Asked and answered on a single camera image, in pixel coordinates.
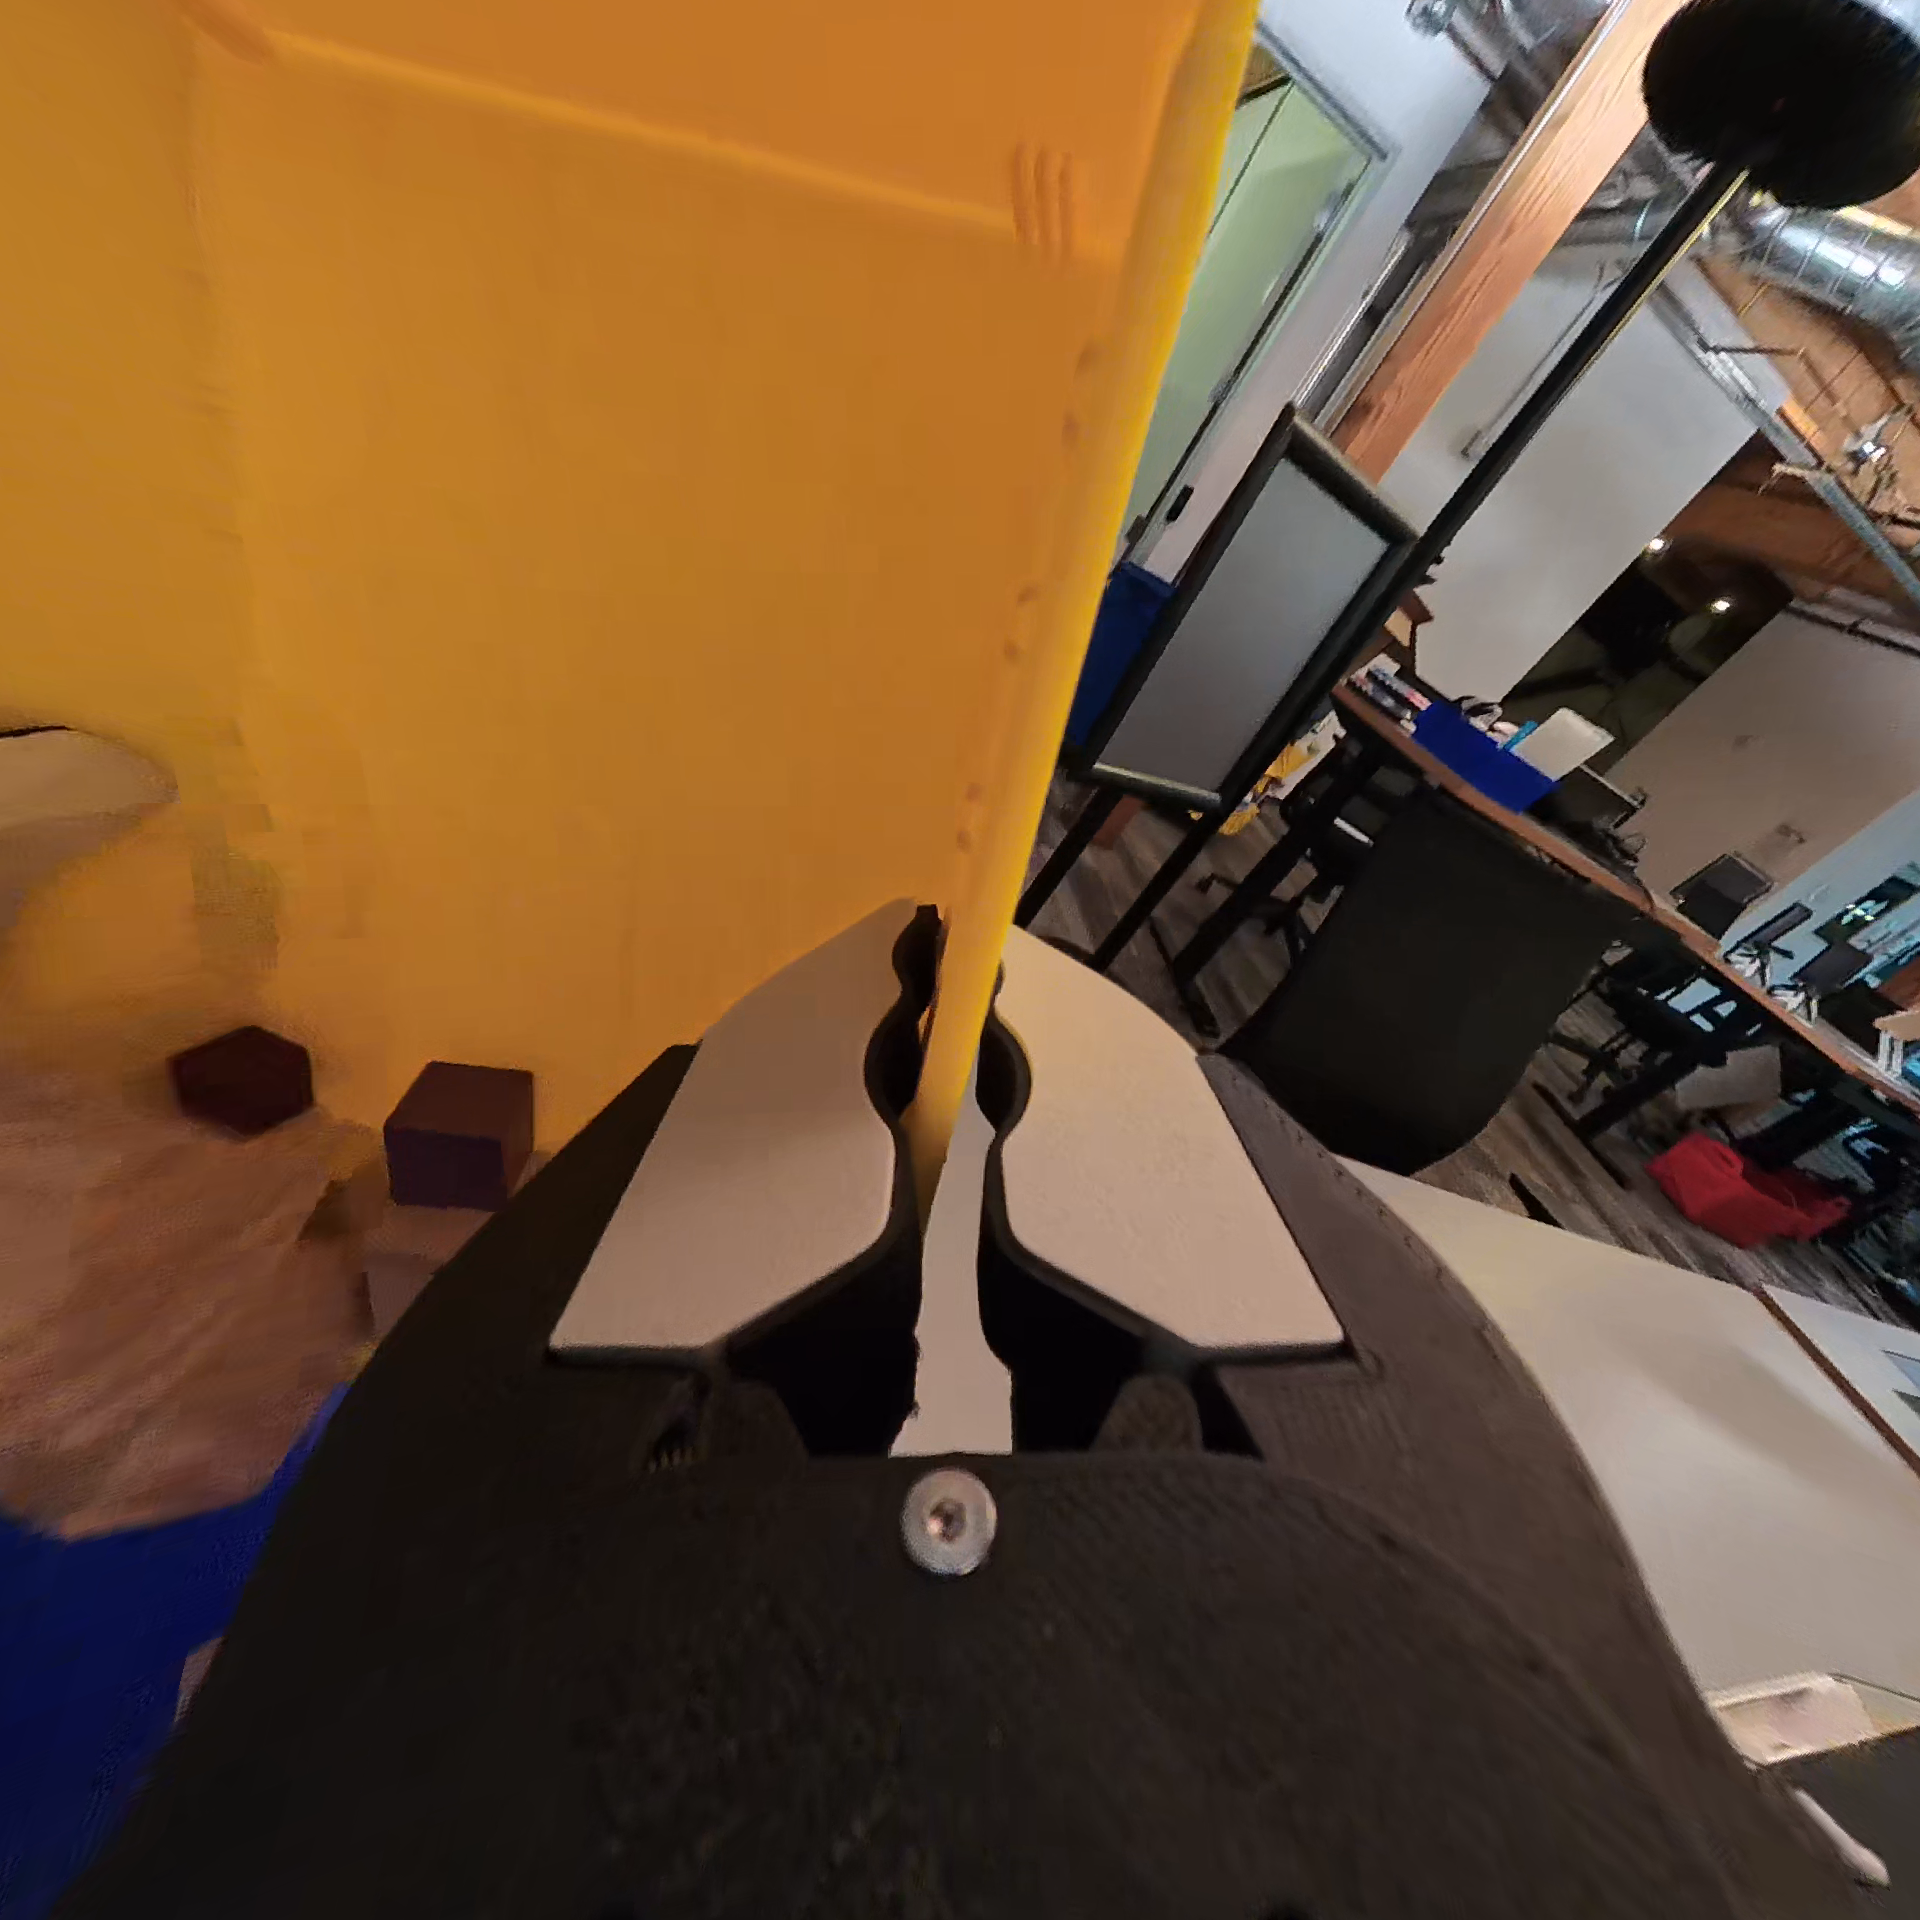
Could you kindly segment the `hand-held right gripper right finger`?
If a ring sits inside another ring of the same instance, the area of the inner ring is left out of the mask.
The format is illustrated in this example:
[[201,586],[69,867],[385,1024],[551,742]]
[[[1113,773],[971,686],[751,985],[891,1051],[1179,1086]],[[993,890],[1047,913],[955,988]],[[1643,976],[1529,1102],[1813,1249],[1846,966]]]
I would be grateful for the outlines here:
[[1196,1046],[1014,928],[977,1070],[1011,1253],[1201,1355],[1332,1353],[1343,1331]]

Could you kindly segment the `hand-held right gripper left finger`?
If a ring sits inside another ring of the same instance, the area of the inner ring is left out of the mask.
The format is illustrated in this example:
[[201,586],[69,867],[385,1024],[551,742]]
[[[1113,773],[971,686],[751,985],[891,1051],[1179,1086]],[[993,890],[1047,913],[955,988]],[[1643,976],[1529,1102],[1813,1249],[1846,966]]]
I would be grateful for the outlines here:
[[885,904],[708,1026],[559,1313],[555,1357],[717,1355],[910,1228],[906,1116],[940,946],[933,906]]

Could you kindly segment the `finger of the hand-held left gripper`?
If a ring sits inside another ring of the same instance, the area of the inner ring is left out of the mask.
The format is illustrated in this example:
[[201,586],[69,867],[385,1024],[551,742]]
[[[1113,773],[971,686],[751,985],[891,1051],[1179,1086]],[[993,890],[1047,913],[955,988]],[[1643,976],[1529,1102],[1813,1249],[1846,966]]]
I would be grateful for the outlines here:
[[131,747],[71,726],[3,731],[3,930],[33,893],[177,800],[177,779]]

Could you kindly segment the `pile of wooden cubes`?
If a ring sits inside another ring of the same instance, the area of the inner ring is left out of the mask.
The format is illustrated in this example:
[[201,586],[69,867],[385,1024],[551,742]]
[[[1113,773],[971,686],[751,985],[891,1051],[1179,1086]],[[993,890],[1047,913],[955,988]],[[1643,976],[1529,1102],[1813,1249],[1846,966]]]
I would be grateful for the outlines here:
[[4,1520],[76,1542],[262,1492],[539,1163],[524,1070],[430,1062],[375,1136],[254,1024],[131,1083],[4,1061]]

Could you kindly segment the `yellow plastic box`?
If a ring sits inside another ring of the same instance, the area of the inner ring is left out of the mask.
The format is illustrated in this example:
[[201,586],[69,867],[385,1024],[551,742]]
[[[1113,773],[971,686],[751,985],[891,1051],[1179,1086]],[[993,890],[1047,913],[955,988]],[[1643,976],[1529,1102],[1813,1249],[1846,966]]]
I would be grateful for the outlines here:
[[545,1141],[877,906],[951,1133],[1257,4],[4,4],[4,1057]]

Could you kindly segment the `blue plastic box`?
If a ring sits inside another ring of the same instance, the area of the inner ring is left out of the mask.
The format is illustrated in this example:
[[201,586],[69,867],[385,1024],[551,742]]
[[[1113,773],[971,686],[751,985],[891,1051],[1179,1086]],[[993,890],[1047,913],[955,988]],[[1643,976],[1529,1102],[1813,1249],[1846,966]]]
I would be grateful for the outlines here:
[[47,1915],[172,1736],[191,1654],[237,1598],[339,1385],[267,1485],[191,1518],[67,1540],[3,1523],[3,1915]]

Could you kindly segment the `black mesh office chair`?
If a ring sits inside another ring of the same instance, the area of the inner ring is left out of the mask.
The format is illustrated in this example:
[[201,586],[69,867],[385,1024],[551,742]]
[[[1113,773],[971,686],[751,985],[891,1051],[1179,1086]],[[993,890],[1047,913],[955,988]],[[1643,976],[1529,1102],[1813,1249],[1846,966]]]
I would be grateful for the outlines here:
[[1427,792],[1219,1054],[1329,1152],[1410,1177],[1521,1089],[1639,913]]

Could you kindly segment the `blue storage bin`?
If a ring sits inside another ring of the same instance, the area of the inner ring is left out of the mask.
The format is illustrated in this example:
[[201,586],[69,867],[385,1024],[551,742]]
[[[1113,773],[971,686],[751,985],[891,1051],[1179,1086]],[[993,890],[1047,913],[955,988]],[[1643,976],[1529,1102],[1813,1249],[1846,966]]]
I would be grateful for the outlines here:
[[1509,811],[1529,811],[1557,789],[1553,774],[1511,753],[1451,704],[1422,709],[1410,740],[1474,793]]

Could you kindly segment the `black-framed whiteboard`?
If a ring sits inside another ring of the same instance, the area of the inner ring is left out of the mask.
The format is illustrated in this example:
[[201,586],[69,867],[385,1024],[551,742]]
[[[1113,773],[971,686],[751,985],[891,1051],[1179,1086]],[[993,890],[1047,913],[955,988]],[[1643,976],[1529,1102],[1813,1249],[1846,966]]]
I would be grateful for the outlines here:
[[1196,811],[1229,810],[1332,686],[1415,528],[1298,409],[1267,433],[1063,769]]

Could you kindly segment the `long wooden desk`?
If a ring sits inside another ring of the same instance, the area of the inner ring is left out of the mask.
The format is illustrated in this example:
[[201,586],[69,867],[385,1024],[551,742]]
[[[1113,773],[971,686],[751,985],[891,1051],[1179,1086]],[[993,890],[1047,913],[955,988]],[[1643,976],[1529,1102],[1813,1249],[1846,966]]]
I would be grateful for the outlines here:
[[1697,969],[1716,976],[1731,993],[1737,993],[1745,1002],[1748,1002],[1755,1008],[1757,1020],[1777,1026],[1791,1044],[1810,1050],[1825,1058],[1836,1072],[1861,1086],[1868,1098],[1907,1114],[1910,1121],[1918,1118],[1918,1096],[1914,1083],[1905,1082],[1895,1072],[1876,1068],[1871,1054],[1857,1046],[1826,1024],[1788,1011],[1755,979],[1745,976],[1737,966],[1726,963],[1721,957],[1721,948],[1707,930],[1691,923],[1671,899],[1651,891],[1634,875],[1610,868],[1596,856],[1570,844],[1564,834],[1533,821],[1525,811],[1502,808],[1499,802],[1485,797],[1473,781],[1418,742],[1404,725],[1399,725],[1351,682],[1339,680],[1330,700],[1339,712],[1342,726],[1348,731],[1348,740],[1356,749],[1399,757],[1406,769],[1410,769],[1428,786],[1451,795],[1451,800],[1502,830],[1506,837],[1517,838],[1531,852],[1549,859],[1549,865],[1561,872],[1625,904],[1631,915],[1661,928],[1668,938],[1679,942]]

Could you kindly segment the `red bag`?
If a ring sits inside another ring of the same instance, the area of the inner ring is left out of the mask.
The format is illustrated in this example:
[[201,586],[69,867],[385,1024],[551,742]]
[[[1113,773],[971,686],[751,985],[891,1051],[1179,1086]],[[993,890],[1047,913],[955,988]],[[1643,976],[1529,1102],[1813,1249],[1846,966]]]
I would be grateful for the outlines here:
[[1813,1241],[1857,1211],[1850,1188],[1799,1169],[1762,1169],[1711,1133],[1677,1138],[1646,1163],[1646,1174],[1679,1216],[1741,1250]]

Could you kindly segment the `wood-framed panel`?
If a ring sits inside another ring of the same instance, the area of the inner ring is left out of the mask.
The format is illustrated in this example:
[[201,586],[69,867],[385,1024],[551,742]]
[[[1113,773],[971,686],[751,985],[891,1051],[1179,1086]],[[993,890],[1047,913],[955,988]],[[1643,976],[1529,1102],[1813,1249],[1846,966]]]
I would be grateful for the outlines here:
[[1761,1301],[1918,1472],[1918,1331],[1785,1286],[1762,1286]]

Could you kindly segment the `white rounded base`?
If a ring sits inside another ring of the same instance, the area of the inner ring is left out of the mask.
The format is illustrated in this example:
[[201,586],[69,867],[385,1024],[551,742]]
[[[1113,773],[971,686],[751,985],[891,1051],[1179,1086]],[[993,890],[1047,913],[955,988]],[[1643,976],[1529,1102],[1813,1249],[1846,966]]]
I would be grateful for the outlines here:
[[1705,1704],[1735,1753],[1755,1769],[1871,1744],[1902,1723],[1876,1715],[1850,1675],[1801,1670],[1745,1688],[1719,1688]]

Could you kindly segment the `glass door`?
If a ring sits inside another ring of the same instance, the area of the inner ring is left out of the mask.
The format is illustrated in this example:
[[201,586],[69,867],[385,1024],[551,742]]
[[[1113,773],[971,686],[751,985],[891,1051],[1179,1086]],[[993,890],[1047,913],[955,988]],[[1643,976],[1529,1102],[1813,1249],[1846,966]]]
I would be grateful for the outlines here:
[[1214,420],[1387,158],[1354,107],[1274,33],[1254,28],[1207,236],[1127,498],[1122,556],[1175,514],[1173,496]]

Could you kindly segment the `silver spiral duct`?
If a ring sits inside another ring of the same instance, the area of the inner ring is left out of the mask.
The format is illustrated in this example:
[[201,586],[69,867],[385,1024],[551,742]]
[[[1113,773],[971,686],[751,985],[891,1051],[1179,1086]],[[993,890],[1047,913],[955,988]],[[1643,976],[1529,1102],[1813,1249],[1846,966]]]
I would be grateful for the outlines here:
[[1918,229],[1866,208],[1791,208],[1745,194],[1702,246],[1788,293],[1886,333],[1918,324]]

